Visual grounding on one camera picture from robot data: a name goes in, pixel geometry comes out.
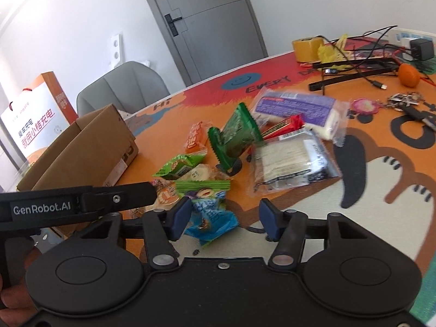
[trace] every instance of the wall socket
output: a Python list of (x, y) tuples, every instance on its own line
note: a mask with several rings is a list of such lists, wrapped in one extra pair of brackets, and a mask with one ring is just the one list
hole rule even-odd
[(436, 49), (436, 34), (434, 33), (396, 27), (391, 29), (386, 34), (386, 36), (383, 37), (383, 39), (387, 39), (389, 43), (398, 45), (400, 47), (402, 46), (401, 45), (402, 38), (413, 38), (413, 39), (423, 38), (423, 39), (431, 40)]
[(111, 37), (109, 53), (111, 70), (124, 63), (123, 36), (121, 34), (116, 34)]

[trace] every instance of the blue snack package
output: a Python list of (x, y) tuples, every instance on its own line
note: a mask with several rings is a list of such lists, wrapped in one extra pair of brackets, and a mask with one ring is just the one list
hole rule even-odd
[(204, 246), (239, 225), (235, 214), (225, 209), (230, 181), (176, 181), (177, 193), (191, 198), (194, 210), (192, 226), (185, 234)]

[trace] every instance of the cardboard box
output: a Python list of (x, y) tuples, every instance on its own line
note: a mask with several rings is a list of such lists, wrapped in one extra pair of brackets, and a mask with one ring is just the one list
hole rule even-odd
[[(17, 190), (113, 186), (138, 154), (135, 137), (113, 105), (77, 118), (33, 164)], [(66, 236), (77, 225), (58, 228)]]

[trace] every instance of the green candy wrapper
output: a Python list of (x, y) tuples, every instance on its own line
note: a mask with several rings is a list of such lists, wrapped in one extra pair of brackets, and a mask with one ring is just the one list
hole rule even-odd
[(195, 237), (204, 246), (239, 225), (235, 214), (225, 209), (225, 196), (230, 181), (176, 181), (179, 196), (193, 203), (192, 226), (185, 235)]
[(252, 143), (262, 141), (262, 134), (244, 103), (238, 104), (222, 131), (212, 127), (208, 136), (224, 171), (231, 169)]
[(164, 164), (153, 177), (162, 177), (165, 180), (176, 180), (203, 161), (207, 153), (207, 149), (204, 149), (197, 153), (177, 155)]

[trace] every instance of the human hand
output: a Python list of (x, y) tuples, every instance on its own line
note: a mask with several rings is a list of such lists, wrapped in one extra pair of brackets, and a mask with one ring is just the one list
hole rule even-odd
[[(34, 247), (25, 259), (25, 269), (39, 256), (41, 252)], [(36, 308), (28, 293), (24, 277), (18, 285), (3, 290), (3, 280), (0, 276), (0, 297), (7, 307), (0, 310), (0, 318), (9, 327), (18, 327), (36, 313)]]

